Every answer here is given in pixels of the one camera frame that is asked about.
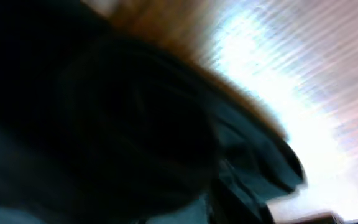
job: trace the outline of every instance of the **glossy floor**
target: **glossy floor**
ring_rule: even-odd
[[[111,3],[95,8],[119,29],[209,70],[285,130],[308,186],[270,202],[276,220],[326,210],[358,218],[358,1]]]

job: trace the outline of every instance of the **dark cloth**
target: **dark cloth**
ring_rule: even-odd
[[[272,223],[265,202],[302,181],[282,139],[171,55],[78,1],[0,1],[0,207],[129,223],[207,192],[205,214]]]

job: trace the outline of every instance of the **dark object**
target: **dark object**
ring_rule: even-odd
[[[172,56],[78,1],[0,1],[0,206],[127,223],[208,191],[228,223],[272,223],[265,202],[302,181],[282,139]]]

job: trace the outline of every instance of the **wood grain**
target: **wood grain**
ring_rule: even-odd
[[[100,13],[115,28],[177,55],[287,137],[308,184],[270,203],[276,220],[358,218],[358,1],[110,3]]]

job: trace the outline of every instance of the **black fabric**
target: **black fabric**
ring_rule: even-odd
[[[287,144],[169,54],[78,1],[0,1],[0,206],[127,223],[209,189],[231,223],[303,181]]]

